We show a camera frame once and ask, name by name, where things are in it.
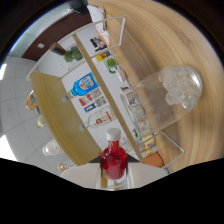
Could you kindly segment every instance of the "bottle cap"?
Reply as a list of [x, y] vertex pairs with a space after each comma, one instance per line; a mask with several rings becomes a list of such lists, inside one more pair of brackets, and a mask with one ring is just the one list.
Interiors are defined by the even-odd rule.
[[80, 124], [80, 125], [79, 125], [79, 130], [80, 130], [80, 131], [84, 131], [84, 130], [85, 130], [85, 127], [83, 126], [83, 124]]
[[67, 102], [67, 101], [69, 101], [68, 96], [67, 96], [67, 95], [64, 95], [64, 96], [62, 97], [62, 101], [63, 101], [64, 103]]
[[118, 128], [110, 128], [107, 130], [107, 140], [118, 141], [121, 138], [121, 131]]

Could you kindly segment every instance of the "wooden panel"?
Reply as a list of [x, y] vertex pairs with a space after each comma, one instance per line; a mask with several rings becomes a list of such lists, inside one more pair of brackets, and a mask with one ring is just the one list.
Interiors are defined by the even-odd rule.
[[[164, 131], [185, 154], [172, 171], [224, 156], [224, 74], [212, 46], [197, 28], [183, 16], [154, 1], [88, 0], [102, 6], [106, 17], [126, 16], [123, 42], [112, 54], [128, 75], [130, 84], [171, 65], [195, 68], [203, 83], [202, 96], [196, 107]], [[110, 44], [118, 28], [108, 25]], [[167, 161], [169, 144], [163, 140], [163, 159]]]
[[84, 165], [101, 153], [101, 149], [87, 131], [80, 132], [83, 123], [73, 104], [64, 103], [66, 94], [61, 79], [52, 75], [33, 72], [32, 88], [41, 114], [55, 140], [77, 165]]
[[86, 49], [84, 48], [84, 46], [82, 45], [81, 41], [79, 40], [78, 36], [75, 34], [73, 35], [74, 39], [75, 39], [75, 42], [77, 44], [77, 46], [79, 47], [79, 50], [81, 51], [83, 57], [86, 59], [86, 62], [88, 63], [92, 73], [94, 74], [94, 76], [96, 77], [97, 79], [97, 82], [100, 86], [100, 88], [103, 90], [103, 93], [104, 95], [106, 96], [108, 102], [110, 103], [110, 106], [111, 108], [113, 109], [118, 121], [120, 122], [120, 125], [122, 126], [126, 136], [128, 137], [133, 149], [135, 150], [135, 153], [136, 155], [138, 156], [139, 160], [142, 162], [142, 163], [145, 163], [144, 160], [143, 160], [143, 157], [140, 153], [140, 151], [138, 150], [138, 147], [135, 143], [135, 140], [134, 138], [132, 137], [132, 133], [130, 132], [125, 120], [123, 119], [123, 116], [121, 115], [113, 97], [111, 96], [109, 90], [107, 89], [101, 75], [99, 74], [97, 68], [95, 67], [92, 59], [89, 57]]
[[[64, 36], [72, 31], [91, 23], [91, 17], [88, 9], [85, 9], [85, 14], [71, 13], [46, 29], [38, 36], [30, 47], [23, 54], [23, 58], [38, 61], [41, 56], [50, 48], [51, 44], [58, 42]], [[37, 47], [39, 43], [44, 44], [43, 48]]]

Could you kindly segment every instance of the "white bottle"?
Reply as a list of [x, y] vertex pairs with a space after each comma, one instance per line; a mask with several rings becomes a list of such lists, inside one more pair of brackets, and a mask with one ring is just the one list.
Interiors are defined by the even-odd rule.
[[114, 120], [116, 120], [117, 117], [114, 114], [114, 111], [112, 108], [108, 105], [105, 107], [102, 107], [102, 109], [96, 111], [92, 115], [89, 116], [89, 119], [86, 123], [79, 125], [79, 130], [84, 131], [86, 128], [98, 128], [101, 126], [104, 126], [105, 124], [108, 124]]
[[48, 142], [47, 145], [43, 147], [43, 153], [45, 156], [58, 155], [63, 152], [64, 151], [58, 145], [55, 139]]

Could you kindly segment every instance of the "glass jar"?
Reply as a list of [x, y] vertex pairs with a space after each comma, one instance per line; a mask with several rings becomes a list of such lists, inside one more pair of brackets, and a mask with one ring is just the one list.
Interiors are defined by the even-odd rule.
[[149, 75], [120, 96], [136, 130], [144, 137], [189, 113], [201, 92], [199, 74], [183, 65], [167, 67]]

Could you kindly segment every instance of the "orange object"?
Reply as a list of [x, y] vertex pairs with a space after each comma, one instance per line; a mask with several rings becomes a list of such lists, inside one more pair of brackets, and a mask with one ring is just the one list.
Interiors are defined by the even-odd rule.
[[145, 161], [145, 164], [150, 166], [155, 166], [159, 168], [162, 168], [164, 166], [164, 162], [158, 152], [155, 152], [151, 154], [150, 156], [145, 157], [144, 161]]
[[37, 107], [33, 90], [31, 91], [30, 95], [27, 97], [25, 104], [26, 104], [26, 108], [29, 110], [34, 110]]

